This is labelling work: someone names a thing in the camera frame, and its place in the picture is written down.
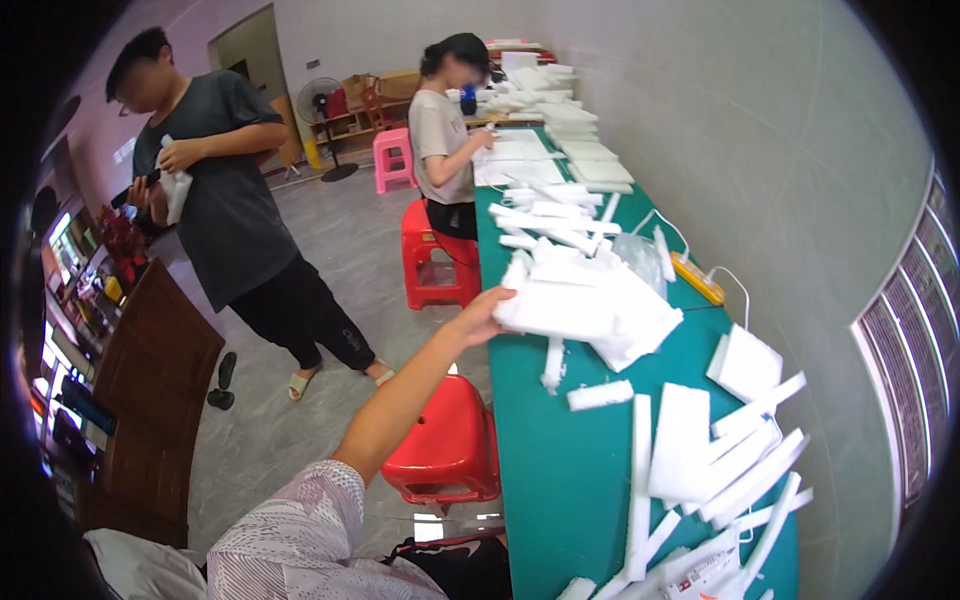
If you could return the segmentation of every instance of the gray t-shirt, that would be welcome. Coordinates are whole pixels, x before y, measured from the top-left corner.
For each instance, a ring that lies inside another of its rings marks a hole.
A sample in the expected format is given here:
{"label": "gray t-shirt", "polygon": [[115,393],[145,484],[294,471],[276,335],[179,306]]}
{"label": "gray t-shirt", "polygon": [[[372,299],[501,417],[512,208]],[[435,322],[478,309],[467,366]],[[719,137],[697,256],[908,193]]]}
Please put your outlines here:
{"label": "gray t-shirt", "polygon": [[450,156],[470,140],[459,108],[446,96],[422,89],[410,103],[410,141],[414,151],[414,173],[423,195],[440,204],[473,202],[473,163],[440,187],[430,184],[423,160],[428,156]]}
{"label": "gray t-shirt", "polygon": [[[150,174],[160,138],[207,137],[254,123],[282,123],[260,92],[233,71],[195,77],[180,102],[156,127],[148,123],[133,147],[133,176]],[[220,312],[228,303],[272,279],[299,250],[283,225],[255,155],[199,160],[177,232],[197,278]]]}

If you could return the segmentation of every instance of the doorway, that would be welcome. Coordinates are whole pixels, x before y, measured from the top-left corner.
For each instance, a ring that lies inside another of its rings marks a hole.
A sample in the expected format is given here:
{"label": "doorway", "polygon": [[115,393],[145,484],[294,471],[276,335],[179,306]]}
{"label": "doorway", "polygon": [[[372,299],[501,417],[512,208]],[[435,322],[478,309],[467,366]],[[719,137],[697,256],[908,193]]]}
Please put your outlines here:
{"label": "doorway", "polygon": [[211,68],[228,69],[243,75],[283,117],[289,132],[287,143],[260,165],[264,175],[283,174],[299,162],[303,146],[280,60],[273,5],[255,12],[213,38],[207,45],[207,51]]}

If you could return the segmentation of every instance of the standing fan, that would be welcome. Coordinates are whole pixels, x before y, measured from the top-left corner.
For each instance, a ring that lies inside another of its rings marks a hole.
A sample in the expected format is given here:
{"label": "standing fan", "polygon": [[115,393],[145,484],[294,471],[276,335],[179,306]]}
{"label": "standing fan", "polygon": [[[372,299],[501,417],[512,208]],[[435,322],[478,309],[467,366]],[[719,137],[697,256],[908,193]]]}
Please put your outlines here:
{"label": "standing fan", "polygon": [[337,150],[333,147],[330,137],[330,124],[326,120],[326,99],[338,89],[342,89],[335,79],[320,77],[305,85],[297,96],[297,112],[300,118],[312,125],[324,124],[326,145],[333,155],[333,168],[320,176],[324,181],[339,181],[356,173],[357,165],[354,162],[340,164],[337,160]]}

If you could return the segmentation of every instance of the cardboard box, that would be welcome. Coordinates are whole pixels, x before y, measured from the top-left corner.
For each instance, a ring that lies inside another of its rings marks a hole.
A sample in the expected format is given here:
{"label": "cardboard box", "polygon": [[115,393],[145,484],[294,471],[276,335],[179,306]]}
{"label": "cardboard box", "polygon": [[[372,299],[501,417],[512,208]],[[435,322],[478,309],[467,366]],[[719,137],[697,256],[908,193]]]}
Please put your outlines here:
{"label": "cardboard box", "polygon": [[380,76],[380,97],[383,102],[409,100],[420,85],[420,70],[391,71]]}
{"label": "cardboard box", "polygon": [[344,92],[347,94],[347,110],[363,110],[360,92],[373,85],[374,81],[375,79],[371,77],[370,73],[364,73],[362,75],[354,75],[340,82],[344,87]]}

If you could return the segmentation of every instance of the power strip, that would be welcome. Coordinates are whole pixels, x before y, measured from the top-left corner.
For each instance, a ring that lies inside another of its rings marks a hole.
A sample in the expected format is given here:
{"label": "power strip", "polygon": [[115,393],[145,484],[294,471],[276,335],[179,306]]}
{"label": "power strip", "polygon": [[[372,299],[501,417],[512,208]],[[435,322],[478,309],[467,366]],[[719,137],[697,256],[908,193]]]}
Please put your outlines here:
{"label": "power strip", "polygon": [[693,286],[693,289],[710,301],[711,304],[719,306],[727,299],[727,294],[716,281],[707,283],[707,275],[700,270],[700,267],[693,264],[693,261],[684,257],[679,252],[671,252],[670,260],[673,261],[673,268],[677,274],[683,277],[687,283]]}

